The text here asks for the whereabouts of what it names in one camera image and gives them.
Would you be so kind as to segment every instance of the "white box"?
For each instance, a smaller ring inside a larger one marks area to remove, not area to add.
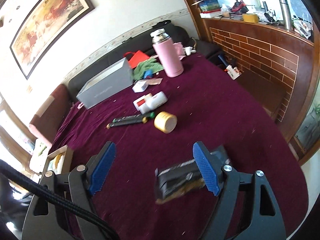
[[[146,81],[138,81],[133,87],[132,90],[135,93],[141,93],[144,92],[148,87],[148,84]]]
[[[213,12],[213,13],[200,13],[201,18],[213,18],[222,15],[221,11]]]
[[[70,147],[68,147],[68,145],[65,145],[65,146],[59,148],[58,150],[54,151],[53,153],[50,153],[47,156],[47,160],[45,162],[45,165],[44,165],[44,168],[42,171],[42,176],[44,176],[44,174],[47,172],[49,162],[52,161],[59,154],[64,155],[62,170],[58,171],[58,172],[54,171],[54,173],[57,175],[57,174],[67,173],[70,171],[71,161],[72,161],[72,157],[73,157],[73,150]]]
[[[126,58],[119,60],[90,79],[77,99],[89,109],[133,84],[132,69]]]

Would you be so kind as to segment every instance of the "yellow tape roll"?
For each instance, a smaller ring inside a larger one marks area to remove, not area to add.
[[[243,21],[246,23],[258,23],[259,22],[259,17],[256,14],[252,13],[244,13],[242,15]]]
[[[155,127],[164,133],[170,133],[177,125],[177,117],[167,112],[159,113],[155,118]]]

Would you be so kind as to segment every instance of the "cardboard box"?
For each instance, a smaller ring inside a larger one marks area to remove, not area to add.
[[[73,156],[73,150],[68,147],[68,145],[65,145],[61,147],[60,149],[54,151],[53,153],[50,153],[47,157],[47,160],[45,161],[45,165],[43,168],[42,176],[48,171],[49,162],[53,160],[57,155],[62,154],[64,155],[64,161],[62,164],[62,170],[61,172],[57,172],[58,174],[67,173],[70,171],[72,156]]]
[[[119,60],[90,79],[77,99],[89,109],[133,84],[133,74],[126,58]]]
[[[220,5],[218,0],[196,0],[192,5],[198,5],[200,10],[208,13],[220,11]]]

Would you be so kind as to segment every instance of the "pink thermos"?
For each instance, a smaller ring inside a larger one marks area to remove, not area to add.
[[[164,71],[168,77],[179,76],[183,72],[183,66],[173,46],[172,39],[165,33],[165,29],[152,32],[153,48],[159,56]]]

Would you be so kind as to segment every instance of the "silver thermos lid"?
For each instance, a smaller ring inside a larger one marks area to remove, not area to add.
[[[279,2],[280,2],[280,3],[284,3],[284,4],[288,4],[288,5],[289,5],[288,0],[279,0]]]
[[[165,29],[159,29],[150,33],[152,38],[152,43],[160,43],[170,38],[170,36],[165,32]]]

